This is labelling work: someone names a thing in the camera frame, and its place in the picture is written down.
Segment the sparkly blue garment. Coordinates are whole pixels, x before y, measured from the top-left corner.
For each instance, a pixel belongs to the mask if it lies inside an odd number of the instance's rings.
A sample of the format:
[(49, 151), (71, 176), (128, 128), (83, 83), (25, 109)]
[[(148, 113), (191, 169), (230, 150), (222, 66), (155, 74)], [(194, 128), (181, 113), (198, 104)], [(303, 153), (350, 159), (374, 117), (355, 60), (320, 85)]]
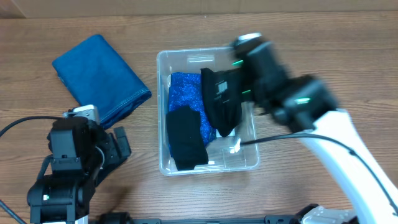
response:
[(189, 106), (200, 113), (200, 133), (207, 147), (216, 139), (216, 129), (211, 126), (205, 113), (200, 74), (177, 72), (170, 75), (168, 109), (174, 111), (182, 106)]

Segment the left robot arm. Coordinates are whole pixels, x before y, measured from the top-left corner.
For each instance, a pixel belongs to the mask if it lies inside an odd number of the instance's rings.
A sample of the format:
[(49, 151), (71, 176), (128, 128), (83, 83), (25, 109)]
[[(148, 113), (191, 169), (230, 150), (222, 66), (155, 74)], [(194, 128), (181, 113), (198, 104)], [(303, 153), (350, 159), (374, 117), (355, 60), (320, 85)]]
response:
[(73, 223), (90, 213), (99, 184), (131, 155), (124, 128), (107, 133), (84, 117), (56, 120), (45, 158), (27, 203), (31, 223)]

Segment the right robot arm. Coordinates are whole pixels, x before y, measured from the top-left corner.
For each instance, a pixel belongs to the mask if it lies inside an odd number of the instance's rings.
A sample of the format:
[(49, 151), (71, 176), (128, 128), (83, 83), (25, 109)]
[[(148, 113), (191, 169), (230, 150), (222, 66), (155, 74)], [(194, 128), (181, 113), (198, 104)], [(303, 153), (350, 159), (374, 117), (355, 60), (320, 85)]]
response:
[(397, 187), (367, 149), (349, 113), (341, 109), (326, 85), (314, 75), (291, 77), (278, 62), (272, 42), (260, 33), (232, 43), (244, 75), (244, 99), (253, 101), (290, 134), (262, 142), (299, 139), (341, 187), (354, 212), (328, 218), (310, 210), (299, 223), (397, 223)]

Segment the blue denim cloth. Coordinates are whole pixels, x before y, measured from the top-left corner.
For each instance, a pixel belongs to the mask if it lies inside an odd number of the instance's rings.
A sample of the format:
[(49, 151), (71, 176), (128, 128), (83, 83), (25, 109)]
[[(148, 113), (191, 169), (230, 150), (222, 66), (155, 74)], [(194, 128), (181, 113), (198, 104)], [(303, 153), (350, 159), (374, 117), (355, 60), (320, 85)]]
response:
[(105, 38), (93, 35), (52, 62), (59, 79), (81, 106), (94, 105), (108, 129), (152, 93)]

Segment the black garment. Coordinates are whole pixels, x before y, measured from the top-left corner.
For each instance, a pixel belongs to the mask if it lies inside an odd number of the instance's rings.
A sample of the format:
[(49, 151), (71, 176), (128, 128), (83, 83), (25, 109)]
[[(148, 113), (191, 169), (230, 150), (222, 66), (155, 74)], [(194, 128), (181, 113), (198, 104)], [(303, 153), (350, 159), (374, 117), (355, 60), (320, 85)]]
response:
[(242, 74), (239, 70), (214, 72), (201, 69), (201, 92), (206, 116), (223, 137), (228, 136), (242, 118)]
[(209, 162), (200, 126), (200, 113), (189, 106), (182, 106), (166, 115), (170, 155), (178, 171), (193, 170)]

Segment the clear plastic storage bin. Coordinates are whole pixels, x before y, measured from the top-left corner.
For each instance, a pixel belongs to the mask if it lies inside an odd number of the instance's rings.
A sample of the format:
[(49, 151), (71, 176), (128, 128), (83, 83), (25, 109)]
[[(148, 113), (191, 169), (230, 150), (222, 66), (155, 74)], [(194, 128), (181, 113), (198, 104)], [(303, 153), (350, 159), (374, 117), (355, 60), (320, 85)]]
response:
[(231, 134), (217, 138), (206, 147), (209, 163), (198, 165), (193, 170), (179, 171), (170, 155), (166, 114), (169, 111), (169, 88), (171, 74), (200, 73), (201, 68), (214, 72), (238, 67), (231, 47), (212, 47), (202, 49), (164, 50), (157, 55), (157, 106), (159, 136), (159, 170), (163, 175), (191, 175), (216, 172), (244, 171), (255, 169), (260, 162), (256, 144), (241, 146), (243, 141), (257, 138), (254, 124), (254, 105), (242, 104), (242, 121)]

